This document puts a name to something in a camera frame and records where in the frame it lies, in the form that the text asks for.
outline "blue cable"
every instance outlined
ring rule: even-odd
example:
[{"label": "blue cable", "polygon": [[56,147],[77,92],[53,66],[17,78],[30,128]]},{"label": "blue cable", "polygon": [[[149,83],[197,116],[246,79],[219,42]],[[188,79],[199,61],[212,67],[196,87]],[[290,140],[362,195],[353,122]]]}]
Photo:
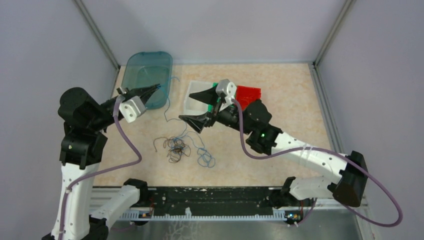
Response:
[{"label": "blue cable", "polygon": [[[172,79],[177,79],[178,82],[180,82],[180,79],[178,77],[176,77],[176,76],[171,77],[169,80],[172,80]],[[163,112],[163,116],[165,117],[166,122],[169,122],[171,120],[182,121],[179,118],[171,118],[171,119],[168,119],[167,118],[167,114],[166,113],[167,113],[167,111],[171,107],[171,100],[170,100],[169,95],[165,92],[165,90],[162,88],[161,85],[159,85],[158,88],[165,94],[166,99],[168,100],[168,107]],[[203,140],[200,137],[200,135],[197,132],[195,132],[195,131],[187,131],[187,123],[186,122],[184,122],[184,125],[185,125],[184,131],[182,131],[182,133],[180,135],[176,136],[175,139],[182,140],[183,138],[186,138],[186,137],[189,138],[189,139],[191,139],[191,142],[193,143],[193,146],[197,149],[197,155],[199,155],[199,157],[197,158],[197,163],[200,166],[204,167],[204,168],[213,168],[215,166],[216,159],[206,149],[205,143],[203,142]],[[201,142],[201,144],[203,146],[201,146],[201,147],[200,146],[197,146],[196,143],[195,143],[195,141],[194,141],[194,139],[191,136],[189,136],[189,133],[196,134],[198,136],[198,138],[200,139],[200,142]]]}]

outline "gray wall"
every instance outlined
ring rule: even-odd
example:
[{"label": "gray wall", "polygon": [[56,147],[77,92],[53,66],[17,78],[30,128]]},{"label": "gray wall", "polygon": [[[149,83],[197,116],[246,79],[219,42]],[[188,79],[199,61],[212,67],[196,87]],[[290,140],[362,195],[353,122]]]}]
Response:
[{"label": "gray wall", "polygon": [[[382,239],[424,235],[424,1],[357,1],[320,71],[346,151],[362,152],[371,174],[398,199],[404,221]],[[375,219],[396,219],[371,182]]]},{"label": "gray wall", "polygon": [[59,98],[104,101],[115,70],[70,0],[1,1],[0,35],[0,239],[41,239],[59,206]]},{"label": "gray wall", "polygon": [[312,61],[345,0],[84,0],[118,62]]}]

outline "blue plastic bin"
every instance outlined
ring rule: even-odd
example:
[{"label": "blue plastic bin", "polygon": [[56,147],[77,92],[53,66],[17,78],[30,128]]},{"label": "blue plastic bin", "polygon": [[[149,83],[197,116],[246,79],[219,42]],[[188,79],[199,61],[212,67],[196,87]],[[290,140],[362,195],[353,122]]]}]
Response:
[{"label": "blue plastic bin", "polygon": [[145,104],[147,109],[159,109],[167,103],[170,93],[172,64],[171,55],[164,51],[136,53],[126,64],[122,86],[131,90],[160,84],[162,90],[157,90]]}]

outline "wooden table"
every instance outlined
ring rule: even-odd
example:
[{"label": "wooden table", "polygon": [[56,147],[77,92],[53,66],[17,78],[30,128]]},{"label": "wooden table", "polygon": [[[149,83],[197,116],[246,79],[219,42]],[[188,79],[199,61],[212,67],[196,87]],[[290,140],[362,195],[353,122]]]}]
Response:
[{"label": "wooden table", "polygon": [[[122,67],[116,86],[121,85],[124,71]],[[172,80],[171,83],[169,119],[183,114],[183,101],[190,81],[229,79],[237,85],[261,88],[261,99],[272,114],[272,125],[309,144],[330,148],[310,70],[305,63],[175,65],[172,74],[179,77],[180,82]],[[317,176],[284,156],[268,160],[247,157],[240,146],[239,132],[220,123],[205,128],[200,135],[206,149],[216,159],[213,168],[197,163],[199,156],[189,139],[186,143],[192,149],[190,157],[169,163],[167,151],[162,148],[163,141],[157,141],[158,152],[155,152],[153,139],[178,136],[184,130],[184,123],[166,122],[165,109],[148,110],[131,124],[121,121],[143,160],[138,165],[97,176],[95,186],[121,186],[128,178],[144,180],[149,186],[281,186],[287,177]],[[106,136],[108,141],[100,169],[136,159],[116,127],[109,127]],[[196,135],[190,136],[200,144]]]}]

